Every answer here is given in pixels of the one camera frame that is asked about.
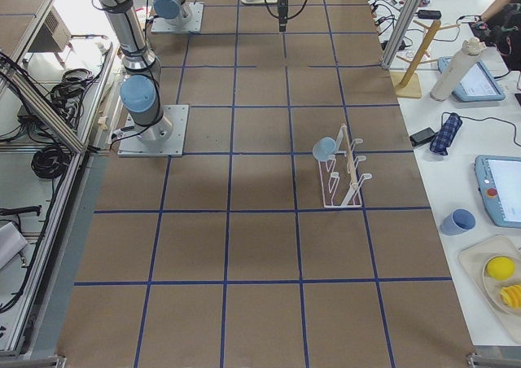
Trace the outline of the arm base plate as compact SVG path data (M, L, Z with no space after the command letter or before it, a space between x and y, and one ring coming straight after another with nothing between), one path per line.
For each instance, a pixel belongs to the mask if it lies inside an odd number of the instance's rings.
M199 33L202 26L204 4L177 0L155 0L155 18L151 32L155 34Z
M164 105L163 118L155 125L139 134L143 127L135 126L130 114L126 125L133 126L125 131L117 151L120 157L181 157L186 138L188 105Z

